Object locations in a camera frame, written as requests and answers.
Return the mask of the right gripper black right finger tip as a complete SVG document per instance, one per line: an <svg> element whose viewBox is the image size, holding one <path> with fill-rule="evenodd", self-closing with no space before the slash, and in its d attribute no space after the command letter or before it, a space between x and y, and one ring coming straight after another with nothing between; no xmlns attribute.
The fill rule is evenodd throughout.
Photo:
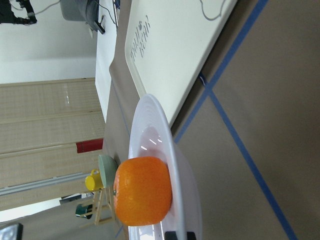
<svg viewBox="0 0 320 240"><path fill-rule="evenodd" d="M188 231L187 240L196 240L196 234L193 231Z"/></svg>

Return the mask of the right gripper black left finger tip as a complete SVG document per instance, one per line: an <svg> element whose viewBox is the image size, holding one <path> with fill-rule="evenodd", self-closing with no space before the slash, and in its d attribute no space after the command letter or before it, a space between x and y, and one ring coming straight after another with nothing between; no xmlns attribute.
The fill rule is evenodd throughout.
<svg viewBox="0 0 320 240"><path fill-rule="evenodd" d="M177 233L175 231L166 231L164 233L165 240L177 240Z"/></svg>

